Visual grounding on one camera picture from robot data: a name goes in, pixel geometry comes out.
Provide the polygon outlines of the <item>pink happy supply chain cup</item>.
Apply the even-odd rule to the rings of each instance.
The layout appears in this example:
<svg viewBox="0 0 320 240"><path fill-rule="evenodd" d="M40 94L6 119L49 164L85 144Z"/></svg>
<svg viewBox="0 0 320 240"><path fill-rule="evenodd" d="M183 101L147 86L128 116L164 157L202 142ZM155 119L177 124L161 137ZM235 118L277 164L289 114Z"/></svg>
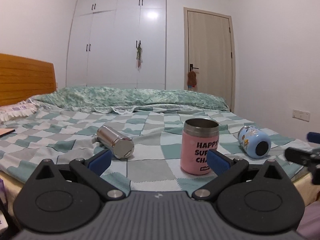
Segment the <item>pink happy supply chain cup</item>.
<svg viewBox="0 0 320 240"><path fill-rule="evenodd" d="M186 120L182 132L181 169L195 176L208 174L207 153L217 149L218 144L218 122L202 118Z"/></svg>

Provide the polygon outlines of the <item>blue cartoon sticker cup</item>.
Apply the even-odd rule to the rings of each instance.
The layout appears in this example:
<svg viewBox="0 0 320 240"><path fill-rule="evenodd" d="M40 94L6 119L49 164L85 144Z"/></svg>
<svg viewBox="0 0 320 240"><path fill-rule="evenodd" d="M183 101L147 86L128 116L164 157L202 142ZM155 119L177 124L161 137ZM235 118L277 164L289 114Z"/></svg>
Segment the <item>blue cartoon sticker cup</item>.
<svg viewBox="0 0 320 240"><path fill-rule="evenodd" d="M238 133L238 142L252 159L262 159L271 149L270 137L255 126L244 126Z"/></svg>

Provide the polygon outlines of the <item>shiny steel cylinder cup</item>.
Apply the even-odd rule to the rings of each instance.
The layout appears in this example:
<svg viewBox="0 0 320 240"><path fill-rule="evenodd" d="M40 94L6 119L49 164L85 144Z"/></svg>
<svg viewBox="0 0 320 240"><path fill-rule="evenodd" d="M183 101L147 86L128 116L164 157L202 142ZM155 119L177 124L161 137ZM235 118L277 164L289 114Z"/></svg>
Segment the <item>shiny steel cylinder cup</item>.
<svg viewBox="0 0 320 240"><path fill-rule="evenodd" d="M135 145L131 138L121 134L109 126L101 126L97 130L98 140L109 148L117 159L129 158L133 155Z"/></svg>

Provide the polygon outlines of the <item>green checkered blanket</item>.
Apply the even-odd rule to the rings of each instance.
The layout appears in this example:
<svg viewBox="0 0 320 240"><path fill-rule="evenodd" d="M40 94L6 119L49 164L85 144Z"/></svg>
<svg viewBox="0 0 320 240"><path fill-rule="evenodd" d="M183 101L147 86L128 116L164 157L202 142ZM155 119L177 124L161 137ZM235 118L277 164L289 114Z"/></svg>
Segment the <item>green checkered blanket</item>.
<svg viewBox="0 0 320 240"><path fill-rule="evenodd" d="M123 192L194 190L214 179L214 173L193 176L181 170L182 129L191 118L219 123L218 150L228 157L246 158L238 143L238 132L249 120L231 112L194 110L179 112L137 111L133 113L83 113L39 109L26 118L7 121L13 132L1 137L1 171L25 182L43 159L67 164L88 159L104 149L96 132L107 125L133 140L131 158L113 159L102 178Z"/></svg>

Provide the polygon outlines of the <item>green floral quilt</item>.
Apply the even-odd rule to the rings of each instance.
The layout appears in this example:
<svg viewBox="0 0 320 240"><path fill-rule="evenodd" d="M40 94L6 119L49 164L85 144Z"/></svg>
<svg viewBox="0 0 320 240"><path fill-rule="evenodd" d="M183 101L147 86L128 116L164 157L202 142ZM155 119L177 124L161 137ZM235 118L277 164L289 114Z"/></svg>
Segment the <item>green floral quilt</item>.
<svg viewBox="0 0 320 240"><path fill-rule="evenodd" d="M38 106L85 113L132 113L212 109L229 111L226 101L206 93L189 90L120 89L112 87L66 87L53 93L34 95L29 101Z"/></svg>

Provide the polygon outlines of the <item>patterned pillow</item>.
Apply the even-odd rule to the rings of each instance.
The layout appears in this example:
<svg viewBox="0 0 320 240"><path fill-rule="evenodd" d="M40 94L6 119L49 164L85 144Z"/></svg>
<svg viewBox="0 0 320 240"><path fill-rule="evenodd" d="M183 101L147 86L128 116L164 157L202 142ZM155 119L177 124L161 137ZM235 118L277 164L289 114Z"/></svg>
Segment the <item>patterned pillow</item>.
<svg viewBox="0 0 320 240"><path fill-rule="evenodd" d="M0 120L4 122L28 117L37 112L38 107L30 101L20 101L13 105L1 106Z"/></svg>

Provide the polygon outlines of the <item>brown plush door hanging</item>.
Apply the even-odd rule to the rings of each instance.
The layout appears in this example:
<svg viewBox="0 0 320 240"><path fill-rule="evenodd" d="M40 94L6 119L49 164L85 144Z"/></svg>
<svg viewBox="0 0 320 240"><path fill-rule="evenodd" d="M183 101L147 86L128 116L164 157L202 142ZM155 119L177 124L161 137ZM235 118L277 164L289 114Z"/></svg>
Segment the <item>brown plush door hanging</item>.
<svg viewBox="0 0 320 240"><path fill-rule="evenodd" d="M188 73L187 87L189 90L195 91L197 86L196 73L192 70Z"/></svg>

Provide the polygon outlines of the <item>wooden headboard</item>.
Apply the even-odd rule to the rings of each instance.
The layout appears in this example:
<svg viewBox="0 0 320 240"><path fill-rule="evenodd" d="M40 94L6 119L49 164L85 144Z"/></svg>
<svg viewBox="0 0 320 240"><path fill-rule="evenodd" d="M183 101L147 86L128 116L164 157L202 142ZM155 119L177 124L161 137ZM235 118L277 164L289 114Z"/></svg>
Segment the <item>wooden headboard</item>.
<svg viewBox="0 0 320 240"><path fill-rule="evenodd" d="M57 89L54 65L26 57L1 54L0 79L1 106Z"/></svg>

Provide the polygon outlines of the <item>beige door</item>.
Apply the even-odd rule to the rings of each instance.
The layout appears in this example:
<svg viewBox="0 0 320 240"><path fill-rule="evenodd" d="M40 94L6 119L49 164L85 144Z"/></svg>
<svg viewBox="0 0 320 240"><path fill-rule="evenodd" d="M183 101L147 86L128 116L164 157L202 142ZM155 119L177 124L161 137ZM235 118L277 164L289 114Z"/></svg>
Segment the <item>beige door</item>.
<svg viewBox="0 0 320 240"><path fill-rule="evenodd" d="M235 45L232 17L217 12L184 8L184 89L189 64L197 78L197 92L222 97L235 106Z"/></svg>

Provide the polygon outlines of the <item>hanging wardrobe ornament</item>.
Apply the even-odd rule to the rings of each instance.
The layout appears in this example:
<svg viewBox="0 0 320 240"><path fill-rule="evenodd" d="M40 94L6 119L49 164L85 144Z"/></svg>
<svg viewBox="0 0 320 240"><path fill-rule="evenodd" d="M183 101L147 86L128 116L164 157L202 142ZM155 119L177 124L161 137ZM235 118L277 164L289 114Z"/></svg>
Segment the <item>hanging wardrobe ornament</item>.
<svg viewBox="0 0 320 240"><path fill-rule="evenodd" d="M142 46L140 41L138 42L138 45L137 45L136 61L137 61L137 69L140 70L141 64L142 64Z"/></svg>

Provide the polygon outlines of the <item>white wardrobe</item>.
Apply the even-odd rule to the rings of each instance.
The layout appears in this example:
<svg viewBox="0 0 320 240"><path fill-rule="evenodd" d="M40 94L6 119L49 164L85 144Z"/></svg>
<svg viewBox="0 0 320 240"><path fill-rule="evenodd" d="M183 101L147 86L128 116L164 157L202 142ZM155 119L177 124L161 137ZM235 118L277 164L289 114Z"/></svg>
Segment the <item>white wardrobe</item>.
<svg viewBox="0 0 320 240"><path fill-rule="evenodd" d="M77 0L66 86L164 89L166 9L167 0Z"/></svg>

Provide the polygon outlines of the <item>white wall switch panel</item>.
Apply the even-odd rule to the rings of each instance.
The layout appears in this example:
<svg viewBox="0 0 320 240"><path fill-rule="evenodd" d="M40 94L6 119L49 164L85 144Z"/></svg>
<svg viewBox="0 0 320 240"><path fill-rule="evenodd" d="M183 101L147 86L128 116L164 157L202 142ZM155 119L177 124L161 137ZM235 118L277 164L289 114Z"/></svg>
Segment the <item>white wall switch panel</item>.
<svg viewBox="0 0 320 240"><path fill-rule="evenodd" d="M299 120L303 120L303 121L309 122L310 121L310 112L300 111L300 110L294 109L292 111L292 117L295 118L295 119L299 119Z"/></svg>

